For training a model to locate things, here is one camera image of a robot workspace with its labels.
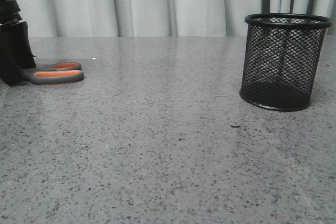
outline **curtain fold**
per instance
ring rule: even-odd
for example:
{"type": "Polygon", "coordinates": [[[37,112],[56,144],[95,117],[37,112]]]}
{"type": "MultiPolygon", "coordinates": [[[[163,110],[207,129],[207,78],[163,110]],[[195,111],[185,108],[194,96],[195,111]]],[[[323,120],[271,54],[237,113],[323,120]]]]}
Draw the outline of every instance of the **curtain fold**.
{"type": "MultiPolygon", "coordinates": [[[[32,37],[245,36],[252,13],[331,17],[335,0],[17,0],[32,37]]],[[[330,28],[328,34],[335,34],[330,28]]]]}

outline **speckled gray surface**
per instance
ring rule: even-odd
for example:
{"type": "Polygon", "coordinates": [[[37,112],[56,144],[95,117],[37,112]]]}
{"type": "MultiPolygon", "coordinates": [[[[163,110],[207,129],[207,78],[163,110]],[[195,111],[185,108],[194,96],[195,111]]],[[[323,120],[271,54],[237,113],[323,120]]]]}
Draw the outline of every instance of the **speckled gray surface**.
{"type": "Polygon", "coordinates": [[[31,39],[86,77],[0,82],[0,223],[336,223],[336,37],[299,112],[239,97],[245,39],[31,39]]]}

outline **granite countertop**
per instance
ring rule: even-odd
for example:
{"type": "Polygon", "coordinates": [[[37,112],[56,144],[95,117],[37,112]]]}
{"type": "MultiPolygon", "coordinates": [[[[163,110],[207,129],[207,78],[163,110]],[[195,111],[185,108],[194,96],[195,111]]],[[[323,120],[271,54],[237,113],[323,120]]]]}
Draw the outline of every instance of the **granite countertop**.
{"type": "Polygon", "coordinates": [[[0,223],[336,223],[335,41],[276,112],[238,94],[244,37],[31,39],[85,79],[0,82],[0,223]]]}

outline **scissors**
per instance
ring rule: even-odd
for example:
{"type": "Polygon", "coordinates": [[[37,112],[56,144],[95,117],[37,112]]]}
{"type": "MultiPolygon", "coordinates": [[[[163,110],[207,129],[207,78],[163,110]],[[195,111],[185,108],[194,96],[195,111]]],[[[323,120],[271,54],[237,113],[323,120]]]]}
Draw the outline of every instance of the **scissors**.
{"type": "Polygon", "coordinates": [[[80,81],[84,72],[78,62],[62,62],[48,67],[22,69],[24,80],[33,84],[63,84],[80,81]]]}

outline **black mesh pencil holder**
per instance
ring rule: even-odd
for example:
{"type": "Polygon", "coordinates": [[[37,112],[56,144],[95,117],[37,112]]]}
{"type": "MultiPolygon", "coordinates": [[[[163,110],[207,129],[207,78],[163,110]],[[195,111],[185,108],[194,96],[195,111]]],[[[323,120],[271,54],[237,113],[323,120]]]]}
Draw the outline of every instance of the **black mesh pencil holder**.
{"type": "Polygon", "coordinates": [[[298,111],[311,90],[328,18],[302,14],[252,14],[248,23],[240,96],[270,110],[298,111]]]}

